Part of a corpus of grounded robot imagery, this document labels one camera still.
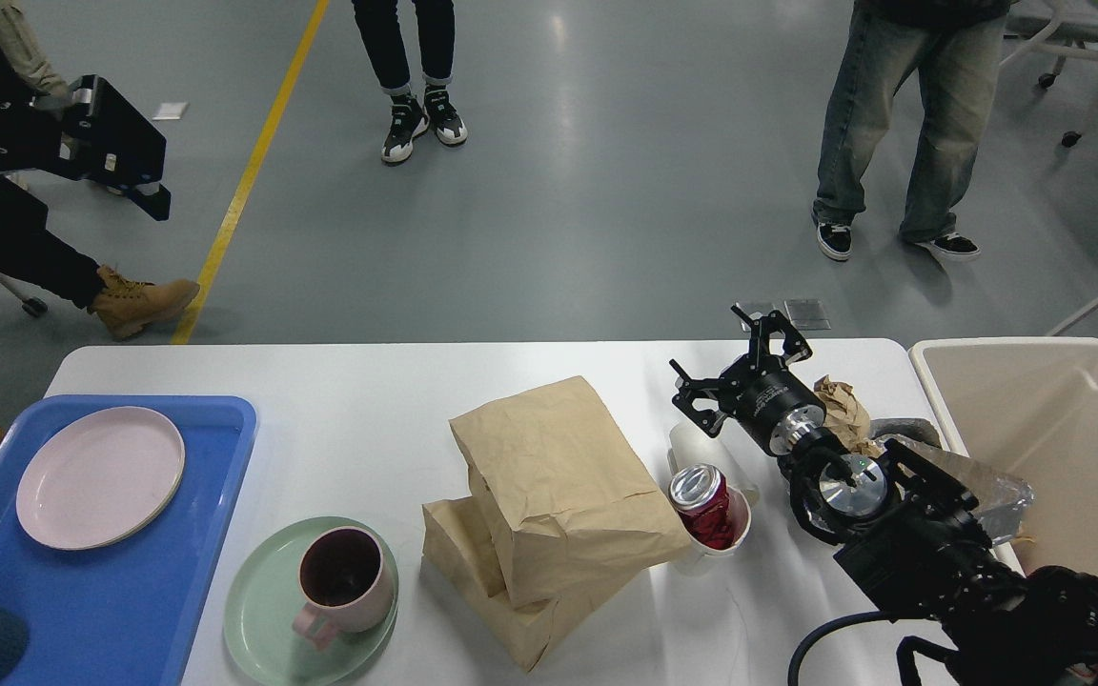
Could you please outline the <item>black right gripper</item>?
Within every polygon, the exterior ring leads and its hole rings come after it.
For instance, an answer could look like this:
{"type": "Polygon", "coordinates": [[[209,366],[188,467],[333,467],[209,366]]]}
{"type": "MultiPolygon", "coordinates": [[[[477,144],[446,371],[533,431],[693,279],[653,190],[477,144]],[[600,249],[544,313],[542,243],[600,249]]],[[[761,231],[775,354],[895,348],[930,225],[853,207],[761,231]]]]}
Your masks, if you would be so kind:
{"type": "Polygon", "coordinates": [[[813,349],[780,310],[747,313],[740,304],[731,310],[750,334],[746,364],[762,374],[749,379],[735,403],[733,379],[693,378],[671,359],[677,374],[672,404],[712,438],[718,437],[722,421],[731,415],[764,452],[789,456],[799,440],[826,421],[821,400],[786,371],[788,366],[810,359],[813,349]]]}

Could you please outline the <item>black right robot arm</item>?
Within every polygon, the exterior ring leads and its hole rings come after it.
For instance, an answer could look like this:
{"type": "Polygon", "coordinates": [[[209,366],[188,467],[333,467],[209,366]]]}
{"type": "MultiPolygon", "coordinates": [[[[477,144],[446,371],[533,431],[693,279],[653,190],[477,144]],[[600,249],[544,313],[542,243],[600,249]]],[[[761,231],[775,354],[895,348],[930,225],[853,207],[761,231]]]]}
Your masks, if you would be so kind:
{"type": "Polygon", "coordinates": [[[824,636],[864,622],[927,619],[951,646],[899,642],[899,681],[918,685],[916,656],[945,665],[960,685],[1098,685],[1098,577],[1063,566],[1029,575],[991,554],[967,486],[896,438],[884,456],[856,456],[824,421],[821,400],[789,372],[809,344],[784,313],[746,317],[750,338],[720,376],[679,372],[674,404],[707,435],[735,418],[787,481],[802,529],[836,547],[834,560],[873,603],[805,636],[788,683],[824,636]]]}

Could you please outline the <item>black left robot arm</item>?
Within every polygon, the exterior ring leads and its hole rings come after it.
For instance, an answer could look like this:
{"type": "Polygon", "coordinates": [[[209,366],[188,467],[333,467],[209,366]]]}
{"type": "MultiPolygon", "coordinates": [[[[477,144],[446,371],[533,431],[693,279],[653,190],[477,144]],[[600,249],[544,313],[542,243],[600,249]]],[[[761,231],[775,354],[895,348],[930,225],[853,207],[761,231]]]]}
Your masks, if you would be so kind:
{"type": "Polygon", "coordinates": [[[0,50],[0,220],[44,229],[48,209],[9,180],[40,170],[122,191],[152,220],[169,217],[160,131],[100,75],[74,82],[72,100],[44,103],[0,50]]]}

